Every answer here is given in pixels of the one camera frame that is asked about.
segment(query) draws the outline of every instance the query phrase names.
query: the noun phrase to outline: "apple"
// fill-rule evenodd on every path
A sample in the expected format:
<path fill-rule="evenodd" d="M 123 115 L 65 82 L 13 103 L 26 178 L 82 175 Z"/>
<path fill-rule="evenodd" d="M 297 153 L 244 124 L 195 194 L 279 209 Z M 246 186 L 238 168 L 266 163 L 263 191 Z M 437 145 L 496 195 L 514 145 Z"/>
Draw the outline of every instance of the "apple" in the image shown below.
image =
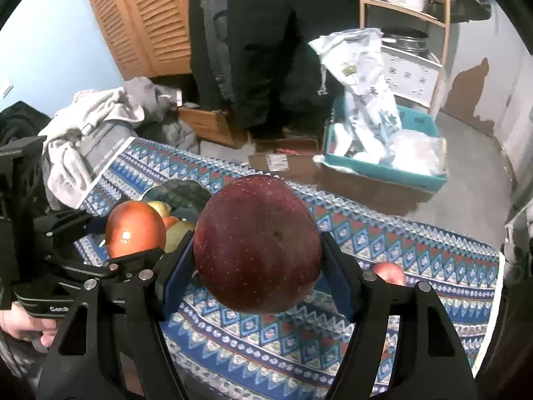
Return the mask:
<path fill-rule="evenodd" d="M 163 222 L 165 223 L 165 229 L 167 230 L 174 224 L 177 224 L 179 221 L 179 218 L 176 218 L 175 216 L 165 216 L 163 218 Z"/>
<path fill-rule="evenodd" d="M 148 206 L 153 207 L 157 211 L 157 213 L 161 216 L 161 218 L 169 216 L 172 210 L 169 204 L 163 201 L 158 201 L 158 200 L 149 201 Z"/>
<path fill-rule="evenodd" d="M 111 258 L 152 248 L 165 248 L 166 230 L 159 214 L 142 201 L 116 206 L 106 224 L 106 248 Z"/>
<path fill-rule="evenodd" d="M 405 285 L 405 275 L 401 266 L 395 263 L 384 262 L 376 263 L 372 266 L 372 272 L 379 275 L 387 283 L 398 284 L 399 286 Z"/>
<path fill-rule="evenodd" d="M 198 219 L 193 249 L 207 289 L 241 312 L 282 312 L 302 301 L 320 274 L 316 222 L 272 176 L 241 177 L 214 195 Z"/>
<path fill-rule="evenodd" d="M 194 230 L 195 225 L 188 221 L 178 221 L 167 229 L 165 253 L 171 253 L 181 242 L 183 236 L 189 231 Z"/>

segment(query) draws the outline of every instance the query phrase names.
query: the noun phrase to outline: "white plastic bag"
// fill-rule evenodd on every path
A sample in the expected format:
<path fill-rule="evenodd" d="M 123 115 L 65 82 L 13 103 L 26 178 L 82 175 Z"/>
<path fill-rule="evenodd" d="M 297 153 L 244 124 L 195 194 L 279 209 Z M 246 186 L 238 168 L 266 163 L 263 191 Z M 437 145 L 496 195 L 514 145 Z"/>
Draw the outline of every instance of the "white plastic bag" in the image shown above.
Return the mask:
<path fill-rule="evenodd" d="M 388 140 L 401 129 L 396 101 L 383 74 L 381 36 L 379 29 L 357 29 L 309 42 L 322 65 L 346 87 L 345 117 L 354 137 L 371 158 L 378 159 L 386 156 Z"/>
<path fill-rule="evenodd" d="M 393 168 L 425 176 L 439 176 L 447 172 L 444 138 L 402 129 L 391 137 L 387 149 Z"/>

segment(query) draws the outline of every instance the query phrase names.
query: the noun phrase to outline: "metal bolt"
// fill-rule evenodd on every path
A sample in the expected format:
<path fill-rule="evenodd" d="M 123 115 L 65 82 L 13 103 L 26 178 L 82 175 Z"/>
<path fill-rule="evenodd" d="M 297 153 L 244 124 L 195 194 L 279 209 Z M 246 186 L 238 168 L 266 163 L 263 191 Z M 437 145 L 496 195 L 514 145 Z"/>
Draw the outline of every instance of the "metal bolt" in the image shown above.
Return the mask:
<path fill-rule="evenodd" d="M 150 269 L 145 269 L 139 272 L 139 278 L 146 281 L 154 276 L 154 272 Z"/>
<path fill-rule="evenodd" d="M 431 290 L 431 284 L 426 281 L 419 281 L 418 288 L 423 292 L 429 292 Z"/>
<path fill-rule="evenodd" d="M 367 281 L 375 281 L 377 280 L 377 275 L 374 274 L 372 271 L 364 271 L 363 272 L 363 278 Z"/>
<path fill-rule="evenodd" d="M 98 282 L 92 278 L 92 279 L 88 279 L 84 284 L 83 284 L 83 287 L 85 288 L 85 290 L 92 290 L 96 287 L 96 285 L 98 284 Z"/>

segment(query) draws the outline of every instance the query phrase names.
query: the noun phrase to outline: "wooden louvered door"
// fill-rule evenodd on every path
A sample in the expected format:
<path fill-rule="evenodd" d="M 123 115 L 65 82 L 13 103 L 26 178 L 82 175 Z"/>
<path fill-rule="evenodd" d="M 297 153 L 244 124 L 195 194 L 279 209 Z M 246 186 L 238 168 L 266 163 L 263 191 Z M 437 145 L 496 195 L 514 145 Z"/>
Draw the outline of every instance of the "wooden louvered door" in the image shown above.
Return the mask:
<path fill-rule="evenodd" d="M 190 73 L 189 0 L 90 0 L 125 79 Z"/>

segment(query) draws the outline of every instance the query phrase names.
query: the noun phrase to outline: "patterned blanket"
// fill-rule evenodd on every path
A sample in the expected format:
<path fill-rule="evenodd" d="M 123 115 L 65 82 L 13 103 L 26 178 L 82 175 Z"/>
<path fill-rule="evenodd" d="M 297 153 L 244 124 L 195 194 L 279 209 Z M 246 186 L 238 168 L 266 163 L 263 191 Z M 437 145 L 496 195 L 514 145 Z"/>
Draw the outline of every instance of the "patterned blanket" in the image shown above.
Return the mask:
<path fill-rule="evenodd" d="M 105 215 L 121 194 L 139 199 L 152 186 L 176 178 L 194 179 L 214 194 L 236 177 L 254 173 L 135 139 L 103 173 L 82 207 Z M 474 365 L 496 291 L 499 257 L 493 248 L 287 183 L 307 203 L 320 229 L 330 231 L 342 251 L 353 255 L 363 269 L 390 261 L 403 267 L 409 286 L 428 281 Z M 108 258 L 92 236 L 76 245 L 87 263 L 101 265 Z M 391 316 L 373 394 L 387 388 L 398 324 L 398 316 Z M 189 286 L 180 310 L 161 327 L 175 364 L 215 391 L 231 398 L 298 400 L 325 397 L 355 329 L 336 311 L 322 279 L 304 302 L 270 316 L 239 314 L 205 288 Z"/>

